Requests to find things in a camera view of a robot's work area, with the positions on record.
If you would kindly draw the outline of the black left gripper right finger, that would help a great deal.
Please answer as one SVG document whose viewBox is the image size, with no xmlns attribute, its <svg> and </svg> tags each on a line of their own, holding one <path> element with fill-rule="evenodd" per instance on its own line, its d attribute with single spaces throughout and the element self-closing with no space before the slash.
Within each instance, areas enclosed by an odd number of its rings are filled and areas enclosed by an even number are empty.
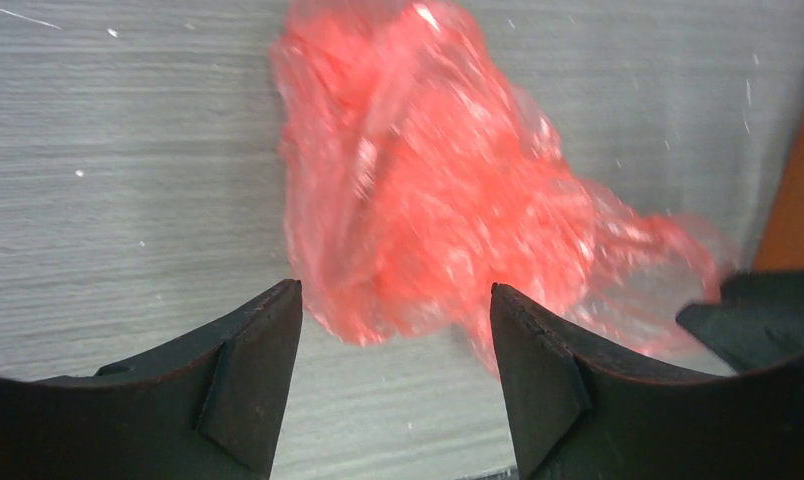
<svg viewBox="0 0 804 480">
<path fill-rule="evenodd" d="M 491 327 L 523 479 L 804 479 L 804 355 L 719 376 L 585 330 L 518 290 Z"/>
</svg>

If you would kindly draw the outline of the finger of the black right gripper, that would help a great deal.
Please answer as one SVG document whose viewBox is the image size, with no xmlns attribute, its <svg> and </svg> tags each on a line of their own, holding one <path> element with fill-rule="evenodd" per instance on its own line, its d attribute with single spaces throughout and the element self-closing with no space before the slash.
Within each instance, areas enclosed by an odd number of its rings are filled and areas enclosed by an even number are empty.
<svg viewBox="0 0 804 480">
<path fill-rule="evenodd" d="M 804 355 L 804 269 L 735 274 L 676 323 L 738 373 Z"/>
</svg>

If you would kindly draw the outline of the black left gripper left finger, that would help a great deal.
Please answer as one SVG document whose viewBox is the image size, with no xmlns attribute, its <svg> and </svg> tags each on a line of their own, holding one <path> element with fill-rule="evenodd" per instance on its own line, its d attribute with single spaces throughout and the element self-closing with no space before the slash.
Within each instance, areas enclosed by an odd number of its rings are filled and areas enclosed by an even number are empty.
<svg viewBox="0 0 804 480">
<path fill-rule="evenodd" d="M 88 377 L 0 377 L 0 479 L 266 479 L 303 321 L 283 280 Z"/>
</svg>

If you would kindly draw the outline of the red translucent trash bag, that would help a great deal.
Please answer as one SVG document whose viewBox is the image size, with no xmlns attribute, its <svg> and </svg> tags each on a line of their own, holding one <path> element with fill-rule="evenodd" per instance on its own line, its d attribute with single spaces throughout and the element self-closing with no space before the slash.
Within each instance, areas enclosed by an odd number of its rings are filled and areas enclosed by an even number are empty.
<svg viewBox="0 0 804 480">
<path fill-rule="evenodd" d="M 675 317 L 718 298 L 732 250 L 574 173 L 460 5 L 294 1 L 270 60 L 287 249 L 330 334 L 369 346 L 453 326 L 495 370 L 500 283 L 641 354 L 700 350 Z"/>
</svg>

